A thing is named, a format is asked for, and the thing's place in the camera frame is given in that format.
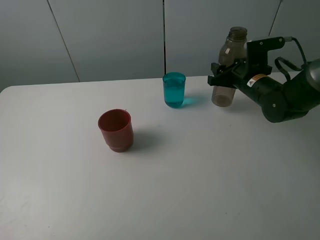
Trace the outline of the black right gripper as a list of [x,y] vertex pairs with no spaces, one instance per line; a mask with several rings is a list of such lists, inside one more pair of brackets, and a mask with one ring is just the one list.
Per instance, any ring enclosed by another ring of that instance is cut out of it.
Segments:
[[226,66],[213,62],[213,76],[207,77],[210,86],[238,88],[258,105],[283,105],[283,85],[264,73],[250,71],[244,58]]

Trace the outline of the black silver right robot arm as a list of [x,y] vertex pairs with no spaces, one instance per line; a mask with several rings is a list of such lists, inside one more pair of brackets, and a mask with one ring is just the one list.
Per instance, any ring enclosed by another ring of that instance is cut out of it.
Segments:
[[212,63],[210,86],[238,89],[261,107],[271,123],[280,123],[304,117],[320,104],[320,61],[308,62],[298,74],[280,83],[270,77],[271,67],[250,65],[238,60],[225,67]]

